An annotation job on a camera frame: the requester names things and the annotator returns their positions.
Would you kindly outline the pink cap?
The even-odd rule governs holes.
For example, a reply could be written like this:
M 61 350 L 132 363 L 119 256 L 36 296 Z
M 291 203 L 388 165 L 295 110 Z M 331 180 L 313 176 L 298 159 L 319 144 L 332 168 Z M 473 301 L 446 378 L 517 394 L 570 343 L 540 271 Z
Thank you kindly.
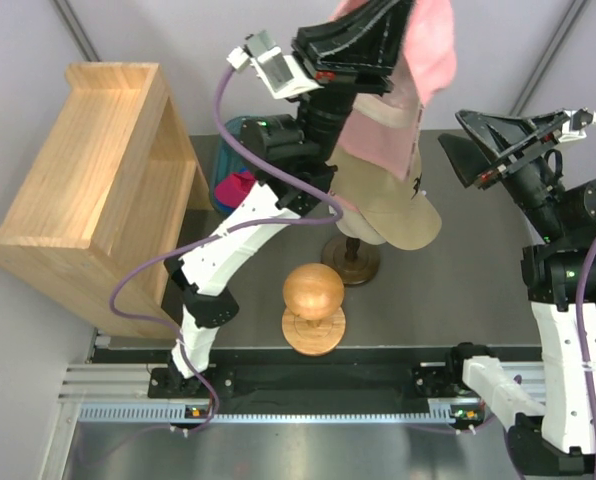
M 432 98 L 449 87 L 457 69 L 454 12 L 448 0 L 415 1 L 390 80 L 391 92 L 360 94 L 330 163 L 348 154 L 401 181 L 417 176 L 419 132 Z
M 345 211 L 351 211 L 351 212 L 355 212 L 355 213 L 360 214 L 360 210 L 358 209 L 358 207 L 356 205 L 354 205 L 350 201 L 344 199 L 343 197 L 341 197 L 340 195 L 338 195 L 336 192 L 330 191 L 329 192 L 329 196 L 343 210 L 345 210 Z

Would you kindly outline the khaki cap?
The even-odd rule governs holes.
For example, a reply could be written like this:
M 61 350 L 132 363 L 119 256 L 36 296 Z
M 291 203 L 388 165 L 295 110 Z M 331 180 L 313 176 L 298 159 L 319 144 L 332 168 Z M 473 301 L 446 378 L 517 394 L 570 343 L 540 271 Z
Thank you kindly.
M 337 168 L 330 191 L 358 207 L 360 214 L 393 247 L 419 250 L 436 239 L 442 220 L 422 188 L 422 162 L 413 154 L 407 174 L 398 179 L 387 170 L 341 148 L 329 164 Z

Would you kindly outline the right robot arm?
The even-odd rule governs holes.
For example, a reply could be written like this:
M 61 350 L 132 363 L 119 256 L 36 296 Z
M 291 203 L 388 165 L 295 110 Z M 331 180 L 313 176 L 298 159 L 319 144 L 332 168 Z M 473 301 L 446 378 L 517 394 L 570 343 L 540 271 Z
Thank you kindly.
M 533 399 L 490 348 L 472 343 L 450 350 L 445 384 L 484 401 L 522 475 L 596 478 L 596 179 L 564 187 L 561 152 L 596 126 L 596 111 L 460 110 L 456 119 L 462 134 L 439 143 L 461 184 L 503 186 L 540 236 L 523 249 L 521 273 L 540 334 L 545 398 Z

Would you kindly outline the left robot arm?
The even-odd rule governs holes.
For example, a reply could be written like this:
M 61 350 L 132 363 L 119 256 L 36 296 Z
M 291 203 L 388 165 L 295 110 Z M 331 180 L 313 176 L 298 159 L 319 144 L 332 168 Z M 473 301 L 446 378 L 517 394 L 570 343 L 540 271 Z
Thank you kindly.
M 295 103 L 297 111 L 248 118 L 238 135 L 226 136 L 252 172 L 253 187 L 208 238 L 167 261 L 183 300 L 168 365 L 181 395 L 202 390 L 216 334 L 238 313 L 231 277 L 283 228 L 310 224 L 312 210 L 329 200 L 336 172 L 329 158 L 356 98 L 392 90 L 412 9 L 410 1 L 368 1 L 300 28 L 290 54 L 266 32 L 229 54 L 232 72 L 253 68 L 274 98 Z

